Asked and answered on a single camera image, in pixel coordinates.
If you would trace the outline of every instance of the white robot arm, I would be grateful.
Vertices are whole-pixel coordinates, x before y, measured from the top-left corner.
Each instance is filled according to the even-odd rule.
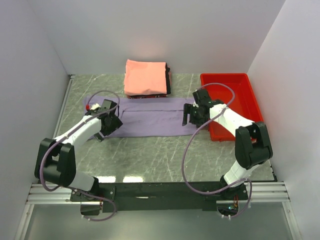
[[[228,108],[221,100],[212,100],[206,89],[195,91],[193,97],[195,100],[193,105],[187,103],[184,105],[182,125],[187,124],[188,114],[190,114],[189,122],[200,126],[225,109],[224,113],[213,121],[235,136],[236,161],[223,176],[227,185],[248,178],[254,169],[273,156],[268,130],[264,122],[254,122],[244,118]]]
[[[96,177],[77,171],[75,150],[82,146],[90,137],[95,136],[103,141],[102,136],[108,136],[121,127],[122,122],[115,115],[116,110],[103,113],[112,109],[117,104],[110,100],[104,100],[102,106],[94,104],[85,116],[75,126],[55,139],[45,138],[41,141],[34,170],[36,178],[40,178],[41,161],[48,149],[56,142],[67,136],[67,139],[58,144],[49,154],[43,168],[45,181],[63,187],[80,189],[92,194],[99,193],[99,181]],[[85,123],[75,133],[69,135],[72,130]]]

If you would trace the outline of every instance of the marble floor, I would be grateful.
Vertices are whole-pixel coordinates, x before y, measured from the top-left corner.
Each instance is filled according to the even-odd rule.
[[[73,75],[59,122],[66,132],[83,116],[83,98],[107,89],[124,95],[124,74]],[[192,97],[201,85],[200,74],[172,74],[170,97]],[[180,182],[181,160],[190,136],[108,138],[88,140],[76,152],[77,169],[106,182]],[[195,137],[186,156],[189,181],[219,181],[235,162],[235,143],[213,142],[207,130]],[[267,161],[254,170],[253,181],[274,181]]]

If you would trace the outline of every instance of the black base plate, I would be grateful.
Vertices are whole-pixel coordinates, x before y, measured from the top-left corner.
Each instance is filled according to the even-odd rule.
[[[220,181],[191,182],[195,189],[212,192],[224,187]],[[244,184],[229,188],[217,195],[201,195],[190,190],[184,182],[134,182],[134,183],[100,183],[103,196],[114,201],[118,211],[141,210],[182,210],[202,209],[216,211],[218,200],[247,200],[248,194]],[[71,202],[97,201],[82,194],[71,195]],[[104,213],[113,211],[113,206],[103,203]]]

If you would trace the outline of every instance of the white enclosure wall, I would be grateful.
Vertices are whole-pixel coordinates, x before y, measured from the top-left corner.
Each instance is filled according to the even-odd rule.
[[[248,74],[306,240],[320,237],[319,68],[320,1],[286,0]]]
[[[246,73],[285,0],[28,0],[69,74]]]
[[[68,76],[26,0],[0,1],[0,239],[14,238],[40,141],[52,137]]]

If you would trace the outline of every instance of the lavender cloth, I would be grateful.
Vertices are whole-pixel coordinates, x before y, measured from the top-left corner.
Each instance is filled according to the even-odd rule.
[[[116,97],[94,96],[90,105],[102,104],[104,99],[117,102]],[[196,126],[182,126],[184,104],[192,104],[193,98],[158,97],[129,99],[121,98],[119,118],[123,125],[106,137],[171,137],[192,135]]]

